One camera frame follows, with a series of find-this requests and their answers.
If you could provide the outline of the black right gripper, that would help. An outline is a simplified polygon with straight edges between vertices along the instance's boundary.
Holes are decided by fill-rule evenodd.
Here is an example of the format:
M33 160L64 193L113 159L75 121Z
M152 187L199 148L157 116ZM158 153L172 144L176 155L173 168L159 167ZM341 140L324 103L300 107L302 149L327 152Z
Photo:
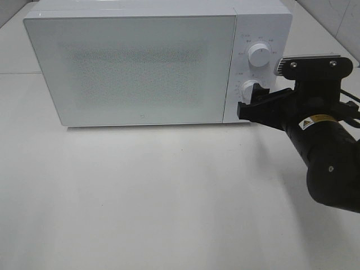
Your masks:
M330 55L284 56L277 61L275 75L295 81L294 89L270 92L259 83L253 85L250 103L238 102L237 116L258 124L277 124L287 131L290 124L316 117L334 118L359 128L359 106L340 101L341 80L353 71L347 57Z

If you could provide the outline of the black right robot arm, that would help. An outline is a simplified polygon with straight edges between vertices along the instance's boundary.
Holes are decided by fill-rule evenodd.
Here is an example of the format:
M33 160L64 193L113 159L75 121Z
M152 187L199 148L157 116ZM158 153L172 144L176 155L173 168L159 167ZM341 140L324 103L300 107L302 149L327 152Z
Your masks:
M359 127L359 99L342 102L341 82L353 71L340 55L286 56L275 75L293 88L271 92L255 83L249 104L237 115L284 131L307 166L307 188L320 204L359 212L359 141L345 128Z

